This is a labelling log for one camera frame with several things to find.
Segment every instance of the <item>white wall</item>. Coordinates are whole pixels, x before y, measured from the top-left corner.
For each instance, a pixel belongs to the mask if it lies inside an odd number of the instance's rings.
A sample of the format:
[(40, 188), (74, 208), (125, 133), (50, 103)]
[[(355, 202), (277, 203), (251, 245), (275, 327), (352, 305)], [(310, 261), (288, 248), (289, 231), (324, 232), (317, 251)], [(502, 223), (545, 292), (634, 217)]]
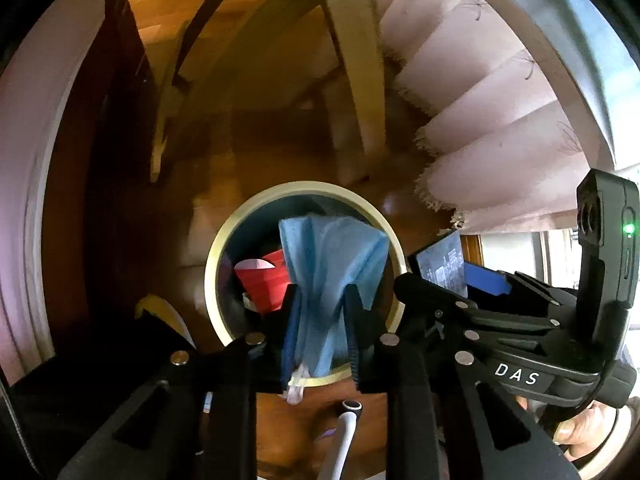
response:
[(493, 270), (519, 270), (536, 278), (536, 254), (533, 233), (482, 235), (484, 266)]

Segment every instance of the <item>round container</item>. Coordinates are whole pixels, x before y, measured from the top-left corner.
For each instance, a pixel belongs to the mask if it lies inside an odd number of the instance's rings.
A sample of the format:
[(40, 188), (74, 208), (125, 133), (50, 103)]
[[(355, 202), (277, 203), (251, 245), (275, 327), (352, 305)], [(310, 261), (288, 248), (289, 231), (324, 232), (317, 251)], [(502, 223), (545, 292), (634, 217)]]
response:
[[(389, 332), (398, 328), (404, 304), (393, 294), (393, 284), (396, 276), (406, 272), (406, 266), (402, 247), (389, 222), (363, 197), (343, 187), (325, 182), (288, 182), (244, 202), (222, 225), (211, 245), (205, 270), (205, 298), (209, 319), (225, 346), (254, 328), (242, 303), (242, 288), (234, 275), (234, 264), (244, 258), (259, 257), (252, 253), (256, 247), (265, 240), (279, 239), (281, 219), (309, 213), (352, 216), (387, 234), (389, 258), (372, 309), (385, 317)], [(350, 365), (345, 363), (325, 377), (308, 378), (302, 384), (321, 386), (350, 375)]]

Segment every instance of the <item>blue rag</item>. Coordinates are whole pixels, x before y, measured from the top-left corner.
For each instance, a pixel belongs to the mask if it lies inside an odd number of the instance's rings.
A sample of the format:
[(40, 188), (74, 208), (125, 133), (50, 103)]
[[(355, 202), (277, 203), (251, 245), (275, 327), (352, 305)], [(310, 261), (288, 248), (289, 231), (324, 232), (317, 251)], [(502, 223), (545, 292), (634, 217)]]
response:
[(348, 361), (339, 305), (344, 287), (354, 283), (364, 308), (371, 308), (389, 239), (352, 217), (309, 215), (281, 220), (280, 240), (289, 277), (301, 293), (295, 362), (306, 364), (312, 377), (323, 377), (332, 362)]

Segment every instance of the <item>wooden floor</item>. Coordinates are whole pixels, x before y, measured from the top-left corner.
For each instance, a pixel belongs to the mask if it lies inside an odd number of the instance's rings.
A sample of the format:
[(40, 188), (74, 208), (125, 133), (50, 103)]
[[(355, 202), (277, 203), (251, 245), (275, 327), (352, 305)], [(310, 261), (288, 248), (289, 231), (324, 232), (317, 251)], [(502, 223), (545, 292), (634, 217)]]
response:
[[(129, 1), (159, 79), (180, 24), (202, 0)], [(187, 79), (197, 78), (202, 60), (220, 48), (255, 2), (223, 3), (186, 60), (182, 74)], [(122, 103), (123, 109), (128, 106)], [(258, 53), (209, 119), (209, 140), (193, 146), (156, 186), (145, 180), (149, 124), (133, 125), (130, 132), (106, 128), (97, 141), (88, 189), (88, 293), (105, 312), (129, 315), (139, 298), (157, 294), (184, 317), (199, 349), (219, 349), (203, 292), (210, 244), (242, 202), (291, 180), (343, 184), (359, 193), (389, 220), (405, 254), (448, 227), (448, 212), (436, 214), (414, 195), (414, 180), (429, 159), (414, 148), (413, 136), (427, 118), (391, 90), (387, 143), (392, 158), (382, 174), (360, 178), (362, 147), (353, 104), (320, 9)], [(347, 380), (308, 388), (298, 406), (259, 396), (260, 473), (314, 478), (328, 443), (316, 438), (335, 423), (334, 403), (349, 398), (361, 400), (364, 415), (342, 478), (362, 479), (383, 470), (385, 396), (361, 396)]]

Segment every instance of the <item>wooden furniture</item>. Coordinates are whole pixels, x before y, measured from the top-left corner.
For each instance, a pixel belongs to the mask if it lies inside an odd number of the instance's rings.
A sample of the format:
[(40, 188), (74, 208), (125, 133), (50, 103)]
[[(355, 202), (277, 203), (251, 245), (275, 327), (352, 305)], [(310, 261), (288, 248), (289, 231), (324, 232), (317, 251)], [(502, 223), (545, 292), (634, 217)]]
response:
[(484, 266), (480, 235), (461, 235), (460, 241), (462, 242), (462, 254), (465, 257), (465, 261)]
[[(322, 6), (332, 30), (334, 45), (346, 69), (353, 97), (367, 169), (372, 174), (386, 158), (385, 96), (382, 53), (378, 46), (375, 0), (261, 0), (239, 24), (223, 47), (192, 84), (179, 70), (202, 28), (223, 0), (205, 0), (178, 41), (175, 65), (165, 82), (185, 93), (177, 117), (168, 127), (166, 107), (158, 110), (150, 179), (158, 179), (161, 168), (170, 171), (202, 133), (209, 110), (219, 102), (251, 59), (265, 45), (318, 5)], [(162, 92), (170, 86), (163, 85)]]

